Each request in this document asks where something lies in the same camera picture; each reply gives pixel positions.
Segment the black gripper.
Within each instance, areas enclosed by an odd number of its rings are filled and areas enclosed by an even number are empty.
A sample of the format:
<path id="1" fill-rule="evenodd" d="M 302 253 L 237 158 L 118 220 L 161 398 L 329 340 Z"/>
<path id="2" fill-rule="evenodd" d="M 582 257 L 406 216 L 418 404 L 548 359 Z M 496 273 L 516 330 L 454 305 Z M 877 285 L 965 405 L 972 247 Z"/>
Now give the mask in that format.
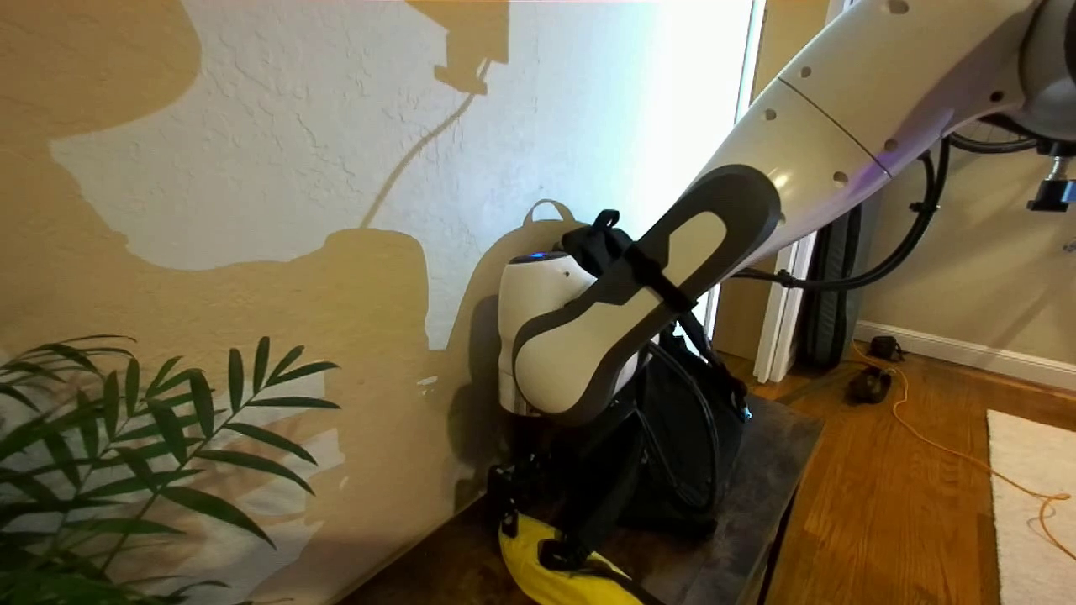
<path id="1" fill-rule="evenodd" d="M 523 519 L 554 522 L 563 506 L 563 474 L 548 446 L 548 426 L 536 418 L 511 418 L 506 449 L 488 471 L 496 523 L 517 535 Z"/>

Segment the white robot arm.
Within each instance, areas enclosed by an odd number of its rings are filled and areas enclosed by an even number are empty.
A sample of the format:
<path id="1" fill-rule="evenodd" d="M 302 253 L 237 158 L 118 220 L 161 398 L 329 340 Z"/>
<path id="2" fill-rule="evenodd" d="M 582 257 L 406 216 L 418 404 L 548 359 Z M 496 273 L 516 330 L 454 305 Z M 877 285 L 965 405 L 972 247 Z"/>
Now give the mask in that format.
<path id="1" fill-rule="evenodd" d="M 706 535 L 749 418 L 693 305 L 988 116 L 1073 147 L 1076 0 L 857 0 L 749 103 L 644 234 L 598 218 L 501 273 L 498 404 L 528 424 L 507 530 L 593 548 Z"/>

